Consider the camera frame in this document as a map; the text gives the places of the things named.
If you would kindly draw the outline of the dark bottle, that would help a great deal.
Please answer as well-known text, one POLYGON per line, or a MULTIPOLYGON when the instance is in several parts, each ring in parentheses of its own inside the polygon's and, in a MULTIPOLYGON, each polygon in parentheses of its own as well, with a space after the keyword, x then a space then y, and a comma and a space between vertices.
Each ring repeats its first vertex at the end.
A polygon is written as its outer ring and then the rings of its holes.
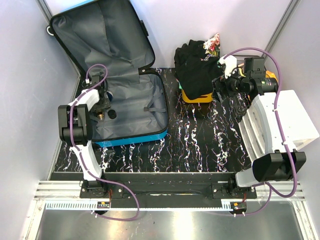
POLYGON ((98 122, 101 122, 105 119, 105 110, 101 108, 97 108, 94 111, 94 116, 96 117, 98 122))

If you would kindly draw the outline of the black round cap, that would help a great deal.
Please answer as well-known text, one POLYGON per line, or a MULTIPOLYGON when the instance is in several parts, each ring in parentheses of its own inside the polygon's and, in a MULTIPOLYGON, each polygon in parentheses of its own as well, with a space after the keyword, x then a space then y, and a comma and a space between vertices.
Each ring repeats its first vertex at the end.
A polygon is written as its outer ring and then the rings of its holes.
POLYGON ((114 109, 108 110, 107 115, 112 120, 117 117, 117 113, 116 113, 116 111, 114 109))

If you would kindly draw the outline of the orange plastic basket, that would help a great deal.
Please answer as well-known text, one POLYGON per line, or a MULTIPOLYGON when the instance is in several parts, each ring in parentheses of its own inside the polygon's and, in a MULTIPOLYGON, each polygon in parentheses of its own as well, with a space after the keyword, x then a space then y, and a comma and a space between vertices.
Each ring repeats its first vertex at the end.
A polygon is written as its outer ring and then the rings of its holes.
POLYGON ((212 94, 205 94, 195 99, 189 99, 183 89, 181 89, 181 93, 182 93, 182 100, 188 104, 210 103, 213 101, 212 94))

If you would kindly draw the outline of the black floral print garment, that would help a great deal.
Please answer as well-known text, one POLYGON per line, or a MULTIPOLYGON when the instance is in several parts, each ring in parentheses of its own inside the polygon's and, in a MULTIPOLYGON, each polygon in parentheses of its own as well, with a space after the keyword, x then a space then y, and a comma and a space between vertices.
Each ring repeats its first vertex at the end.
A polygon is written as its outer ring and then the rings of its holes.
POLYGON ((175 50, 174 76, 189 99, 213 93, 213 79, 223 75, 218 66, 220 47, 216 33, 206 41, 191 39, 175 50))

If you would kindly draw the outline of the blue fish-print suitcase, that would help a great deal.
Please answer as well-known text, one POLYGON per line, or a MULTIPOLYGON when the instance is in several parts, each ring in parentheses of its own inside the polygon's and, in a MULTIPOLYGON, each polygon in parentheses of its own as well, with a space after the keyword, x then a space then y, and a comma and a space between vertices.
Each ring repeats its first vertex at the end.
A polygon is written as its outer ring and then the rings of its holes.
POLYGON ((113 147, 166 136, 164 83, 153 69, 153 47, 130 1, 91 1, 54 15, 49 25, 82 77, 107 73, 113 99, 105 119, 92 122, 94 143, 113 147), (115 119, 108 117, 111 109, 115 119))

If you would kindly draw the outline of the white drawer organizer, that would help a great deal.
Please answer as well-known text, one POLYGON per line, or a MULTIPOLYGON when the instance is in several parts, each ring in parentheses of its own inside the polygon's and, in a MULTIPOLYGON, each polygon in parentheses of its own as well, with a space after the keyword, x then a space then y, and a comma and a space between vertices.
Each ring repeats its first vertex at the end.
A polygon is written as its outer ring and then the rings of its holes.
POLYGON ((282 140, 274 101, 276 93, 257 95, 238 124, 249 159, 254 160, 279 150, 300 151, 303 147, 319 138, 319 133, 294 90, 282 90, 277 101, 285 141, 282 140))

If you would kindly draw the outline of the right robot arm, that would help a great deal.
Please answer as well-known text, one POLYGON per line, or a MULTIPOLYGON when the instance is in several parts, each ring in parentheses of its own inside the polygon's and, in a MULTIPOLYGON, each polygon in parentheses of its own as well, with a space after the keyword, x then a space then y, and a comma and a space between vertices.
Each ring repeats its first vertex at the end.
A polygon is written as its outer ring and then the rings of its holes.
POLYGON ((221 76, 212 81, 220 100, 246 94, 250 104, 238 126, 251 160, 249 169, 237 172, 227 185, 228 195, 239 198, 245 188, 267 185, 282 198, 292 197, 298 187, 297 173, 307 160, 295 139, 297 127, 306 127, 307 114, 298 96, 281 90, 276 76, 265 70, 262 57, 247 57, 239 66, 233 55, 222 56, 221 76))

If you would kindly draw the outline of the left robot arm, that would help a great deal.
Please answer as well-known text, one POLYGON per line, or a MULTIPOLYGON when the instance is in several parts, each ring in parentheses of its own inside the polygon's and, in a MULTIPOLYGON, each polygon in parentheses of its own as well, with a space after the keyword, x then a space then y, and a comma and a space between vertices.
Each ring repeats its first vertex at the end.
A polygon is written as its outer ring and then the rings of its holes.
POLYGON ((102 75, 93 75, 86 80, 87 88, 71 103, 58 107, 59 137, 76 155, 82 168, 82 198, 110 197, 112 191, 102 181, 102 168, 97 162, 92 139, 93 122, 105 118, 105 110, 111 107, 108 83, 102 75))

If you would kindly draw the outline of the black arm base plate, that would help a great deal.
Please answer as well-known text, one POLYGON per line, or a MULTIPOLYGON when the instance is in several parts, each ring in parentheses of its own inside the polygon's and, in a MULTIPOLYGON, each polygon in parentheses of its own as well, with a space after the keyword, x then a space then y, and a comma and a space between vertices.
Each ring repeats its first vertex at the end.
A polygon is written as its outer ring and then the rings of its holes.
POLYGON ((81 199, 109 199, 113 208, 223 208, 223 200, 255 200, 251 187, 238 187, 233 172, 107 172, 105 182, 84 180, 81 199))

